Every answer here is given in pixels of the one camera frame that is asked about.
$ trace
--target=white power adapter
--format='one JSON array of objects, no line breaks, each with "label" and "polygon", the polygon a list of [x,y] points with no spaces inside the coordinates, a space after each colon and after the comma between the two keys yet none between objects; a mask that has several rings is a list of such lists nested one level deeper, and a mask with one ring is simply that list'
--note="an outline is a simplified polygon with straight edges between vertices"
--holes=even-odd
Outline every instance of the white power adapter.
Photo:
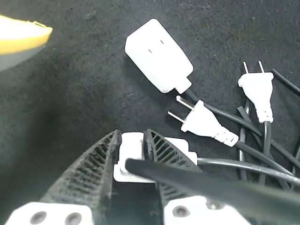
[{"label": "white power adapter", "polygon": [[126,39],[125,52],[162,93],[182,94],[192,83],[193,65],[170,34],[151,19]]}]

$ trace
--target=power cord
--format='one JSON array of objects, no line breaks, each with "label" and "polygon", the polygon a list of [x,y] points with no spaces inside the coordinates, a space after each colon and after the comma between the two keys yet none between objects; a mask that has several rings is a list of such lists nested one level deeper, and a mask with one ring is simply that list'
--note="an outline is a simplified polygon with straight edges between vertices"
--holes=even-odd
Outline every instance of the power cord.
[{"label": "power cord", "polygon": [[276,69],[272,69],[272,73],[274,74],[275,78],[278,79],[284,86],[300,97],[300,88],[282,76]]},{"label": "power cord", "polygon": [[[245,111],[246,113],[249,115],[251,112],[251,108],[252,108],[252,103],[249,99],[246,100],[245,103]],[[240,142],[246,143],[246,129],[244,127],[240,128],[240,138],[239,138]],[[245,162],[245,155],[244,152],[242,150],[240,150],[239,152],[239,161],[240,162]],[[248,181],[248,176],[247,176],[247,171],[244,169],[240,169],[240,179],[243,181]]]},{"label": "power cord", "polygon": [[192,105],[180,96],[177,96],[176,100],[182,105],[191,109],[191,112],[187,115],[185,119],[182,119],[174,113],[168,111],[168,114],[170,116],[182,122],[181,130],[183,132],[189,131],[198,136],[212,137],[227,146],[235,146],[254,156],[255,158],[261,160],[273,169],[293,176],[291,172],[289,172],[287,169],[285,169],[269,157],[265,156],[264,154],[255,150],[254,148],[246,145],[245,143],[240,142],[238,140],[239,137],[236,134],[230,132],[225,127],[221,126],[215,115],[204,106],[203,101],[198,101],[196,105]]},{"label": "power cord", "polygon": [[[290,91],[292,91],[294,94],[296,94],[297,96],[300,97],[300,88],[298,88],[296,85],[294,85],[292,82],[290,82],[284,76],[282,76],[276,69],[272,69],[272,73],[274,74],[274,77],[279,80],[279,82],[281,82]],[[300,137],[299,137],[296,147],[295,147],[295,158],[297,160],[300,159]],[[292,172],[294,175],[296,174],[295,166],[293,167]]]},{"label": "power cord", "polygon": [[228,167],[234,167],[243,170],[250,170],[257,173],[263,173],[268,176],[275,177],[280,180],[285,180],[286,182],[292,183],[298,187],[300,187],[300,179],[294,177],[292,175],[286,174],[284,172],[279,172],[277,170],[273,170],[267,167],[263,167],[260,165],[254,165],[246,162],[239,162],[231,159],[218,159],[218,158],[198,158],[198,164],[202,165],[222,165]]}]

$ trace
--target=two-prong plug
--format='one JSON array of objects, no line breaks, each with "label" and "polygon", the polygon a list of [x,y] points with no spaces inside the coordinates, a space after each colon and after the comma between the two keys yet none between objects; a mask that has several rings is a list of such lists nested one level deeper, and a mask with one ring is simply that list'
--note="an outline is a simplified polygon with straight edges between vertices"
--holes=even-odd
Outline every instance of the two-prong plug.
[{"label": "two-prong plug", "polygon": [[239,137],[223,127],[215,115],[204,106],[204,102],[199,100],[196,105],[190,104],[180,96],[176,100],[191,110],[185,119],[168,111],[168,114],[182,122],[181,130],[191,132],[198,136],[212,137],[217,141],[233,147]]},{"label": "two-prong plug", "polygon": [[243,74],[239,81],[239,87],[241,87],[250,101],[254,104],[258,121],[273,122],[273,112],[271,109],[271,95],[273,91],[272,80],[274,75],[270,72],[265,73],[262,63],[258,61],[261,72],[249,73],[245,62]]}]

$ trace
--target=metal prong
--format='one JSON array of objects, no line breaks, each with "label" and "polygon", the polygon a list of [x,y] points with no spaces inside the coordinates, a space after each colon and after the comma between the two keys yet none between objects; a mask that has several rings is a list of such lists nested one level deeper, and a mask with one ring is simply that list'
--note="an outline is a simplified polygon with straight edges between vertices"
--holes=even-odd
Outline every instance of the metal prong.
[{"label": "metal prong", "polygon": [[180,104],[184,105],[185,107],[189,108],[190,110],[194,109],[194,105],[191,105],[187,100],[185,100],[179,95],[176,96],[176,101],[178,101]]},{"label": "metal prong", "polygon": [[174,113],[168,111],[168,114],[170,116],[172,116],[173,118],[177,119],[178,121],[180,121],[181,123],[185,123],[185,121],[182,118],[180,118],[179,116],[176,116]]},{"label": "metal prong", "polygon": [[259,67],[261,68],[262,73],[264,73],[263,65],[261,61],[258,61]]},{"label": "metal prong", "polygon": [[243,62],[243,65],[244,65],[244,69],[245,69],[245,71],[246,71],[246,74],[248,74],[248,73],[249,73],[249,71],[248,71],[248,68],[247,68],[246,62]]}]

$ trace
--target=white plastic block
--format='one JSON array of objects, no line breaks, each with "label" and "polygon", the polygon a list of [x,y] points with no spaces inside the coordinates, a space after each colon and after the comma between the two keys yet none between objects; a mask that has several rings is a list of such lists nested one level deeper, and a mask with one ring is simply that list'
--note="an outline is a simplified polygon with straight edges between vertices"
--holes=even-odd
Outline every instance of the white plastic block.
[{"label": "white plastic block", "polygon": [[88,206],[30,202],[10,215],[5,225],[93,225]]},{"label": "white plastic block", "polygon": [[181,94],[192,85],[192,63],[156,19],[127,37],[125,52],[162,93],[175,88]]},{"label": "white plastic block", "polygon": [[[170,201],[164,208],[164,225],[250,225],[233,207],[225,205],[212,210],[206,202],[206,198],[199,195]],[[177,215],[178,208],[185,211]]]},{"label": "white plastic block", "polygon": [[[197,153],[188,151],[188,142],[184,139],[169,138],[166,140],[171,142],[175,147],[182,151],[195,165],[197,165]],[[118,182],[134,182],[134,183],[155,183],[152,180],[145,179],[129,173],[125,168],[125,162],[128,158],[143,158],[143,133],[131,132],[122,134],[122,144],[119,149],[119,161],[113,166],[113,177]]]}]

